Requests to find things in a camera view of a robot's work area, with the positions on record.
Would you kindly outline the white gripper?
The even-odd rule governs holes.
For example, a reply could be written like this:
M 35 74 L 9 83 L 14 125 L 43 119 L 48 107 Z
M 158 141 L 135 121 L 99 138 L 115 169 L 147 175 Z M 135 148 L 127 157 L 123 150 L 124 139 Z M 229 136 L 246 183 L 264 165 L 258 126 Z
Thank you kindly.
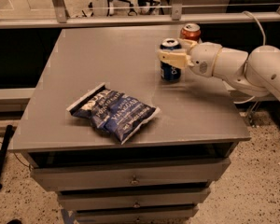
M 178 41 L 182 49 L 159 49 L 159 60 L 179 69 L 189 67 L 194 74 L 202 77 L 211 77 L 222 46 L 210 42 L 198 44 L 195 40 L 184 38 L 178 38 Z

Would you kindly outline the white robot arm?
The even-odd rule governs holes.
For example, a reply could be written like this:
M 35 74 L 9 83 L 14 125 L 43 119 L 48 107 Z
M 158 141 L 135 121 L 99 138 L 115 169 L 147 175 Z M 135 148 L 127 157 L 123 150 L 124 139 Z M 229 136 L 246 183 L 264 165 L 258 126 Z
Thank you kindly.
M 178 41 L 181 49 L 158 50 L 161 62 L 189 68 L 198 76 L 219 78 L 250 96 L 271 93 L 280 102 L 280 49 L 264 45 L 248 53 L 211 42 Z

